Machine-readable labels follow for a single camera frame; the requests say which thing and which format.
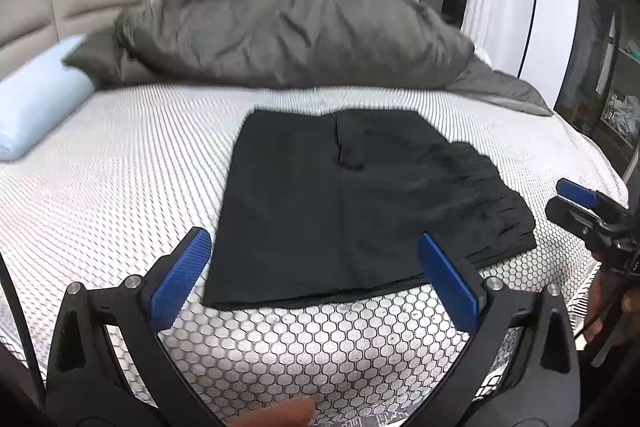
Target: gray comforter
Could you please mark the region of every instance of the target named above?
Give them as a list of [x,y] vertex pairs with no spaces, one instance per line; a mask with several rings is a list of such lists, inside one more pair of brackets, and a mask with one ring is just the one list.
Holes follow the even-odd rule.
[[413,0],[154,0],[125,10],[65,62],[100,87],[196,82],[299,89],[441,89],[549,115],[526,82]]

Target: blue gripper pad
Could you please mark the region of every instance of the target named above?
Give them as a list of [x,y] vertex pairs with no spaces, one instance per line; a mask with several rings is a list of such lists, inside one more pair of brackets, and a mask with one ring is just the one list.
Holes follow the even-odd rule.
[[478,299],[428,233],[418,238],[418,262],[456,329],[474,333],[481,312]]
[[582,185],[578,185],[566,178],[558,180],[556,192],[563,198],[573,201],[584,208],[594,209],[598,206],[598,195],[593,190],[582,187]]
[[165,256],[176,261],[149,299],[148,316],[153,331],[157,333],[173,325],[210,256],[209,232],[195,227],[170,256]]

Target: silver screw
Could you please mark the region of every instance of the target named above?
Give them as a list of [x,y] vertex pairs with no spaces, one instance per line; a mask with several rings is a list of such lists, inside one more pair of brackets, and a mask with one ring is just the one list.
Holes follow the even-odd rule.
[[142,283],[142,277],[140,277],[140,275],[129,275],[129,277],[124,280],[124,285],[132,289],[140,286],[140,283]]
[[558,297],[562,293],[560,291],[560,286],[558,286],[554,282],[552,282],[549,286],[546,287],[546,291],[549,292],[549,295],[553,295],[554,297]]
[[502,280],[498,279],[497,277],[489,277],[486,280],[486,287],[490,290],[493,290],[494,292],[497,292],[504,288],[504,282],[502,282]]
[[69,295],[75,295],[76,293],[78,293],[80,291],[80,288],[82,288],[81,283],[72,282],[69,286],[66,287],[66,292]]

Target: light blue pillow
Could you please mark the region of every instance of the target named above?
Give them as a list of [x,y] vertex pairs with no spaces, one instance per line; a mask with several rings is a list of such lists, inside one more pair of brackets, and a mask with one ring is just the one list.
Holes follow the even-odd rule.
[[94,92],[85,73],[61,62],[82,38],[60,41],[0,80],[0,161],[21,157]]

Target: mattress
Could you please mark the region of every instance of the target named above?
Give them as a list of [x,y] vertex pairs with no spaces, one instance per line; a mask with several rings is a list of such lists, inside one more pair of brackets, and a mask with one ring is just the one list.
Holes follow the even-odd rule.
[[[322,114],[348,107],[416,110],[447,139],[490,156],[531,208],[538,247],[482,274],[523,290],[558,282],[567,301],[577,292],[594,262],[583,243],[545,218],[556,181],[569,178],[623,204],[627,193],[597,146],[557,115],[437,91],[172,85],[105,91],[27,156],[0,164],[0,250],[43,373],[70,282],[99,288],[143,274],[194,225],[215,238],[234,140],[254,108]],[[466,341],[429,285],[350,304],[221,312],[200,304],[207,270],[160,335],[223,419],[302,393],[316,400],[317,423],[359,416],[383,425],[424,399]],[[119,331],[110,332],[136,396],[151,401]],[[0,341],[20,356],[4,298]]]

